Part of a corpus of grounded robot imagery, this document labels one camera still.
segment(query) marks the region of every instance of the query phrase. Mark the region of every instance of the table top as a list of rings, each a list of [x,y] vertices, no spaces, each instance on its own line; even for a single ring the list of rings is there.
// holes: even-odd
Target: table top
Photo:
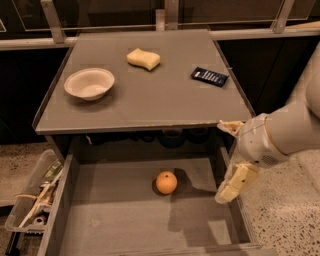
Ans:
[[[158,53],[151,72],[130,65],[140,48]],[[35,127],[38,134],[138,131],[214,126],[219,120],[251,117],[231,77],[222,87],[196,81],[197,67],[230,75],[206,30],[83,33]],[[108,95],[86,102],[64,91],[64,82],[85,68],[104,68],[115,83]]]

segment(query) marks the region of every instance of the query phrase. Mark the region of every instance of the open drawer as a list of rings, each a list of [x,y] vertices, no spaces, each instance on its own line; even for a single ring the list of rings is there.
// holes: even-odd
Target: open drawer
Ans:
[[[166,149],[157,141],[92,146],[74,137],[38,255],[233,255],[258,249],[239,201],[214,201],[212,140]],[[178,179],[166,196],[154,188],[164,169]]]

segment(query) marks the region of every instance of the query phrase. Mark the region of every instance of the speckled floor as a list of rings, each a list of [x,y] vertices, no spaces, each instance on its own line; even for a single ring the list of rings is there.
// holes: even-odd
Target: speckled floor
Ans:
[[[12,203],[47,143],[0,145],[0,204]],[[289,162],[262,169],[242,194],[245,209],[262,248],[280,256],[320,255],[320,151],[294,155]],[[0,254],[10,235],[0,223]],[[34,255],[27,241],[23,255]]]
[[[242,194],[257,240],[280,256],[320,255],[320,151],[261,170]]]

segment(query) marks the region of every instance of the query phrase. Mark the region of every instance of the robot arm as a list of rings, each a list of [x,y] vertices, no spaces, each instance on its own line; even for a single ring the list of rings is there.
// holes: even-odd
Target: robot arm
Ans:
[[[320,148],[320,73],[308,84],[305,102],[288,104],[246,123],[221,121],[218,128],[236,138],[238,152],[246,160],[227,168],[215,197],[227,203],[257,179],[259,167],[271,168],[296,152]]]

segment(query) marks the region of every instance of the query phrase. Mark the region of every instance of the yellow sponge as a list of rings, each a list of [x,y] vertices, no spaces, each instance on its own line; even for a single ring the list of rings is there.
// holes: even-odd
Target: yellow sponge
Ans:
[[[143,67],[150,71],[160,63],[160,56],[154,52],[137,48],[127,55],[127,60],[131,65]]]

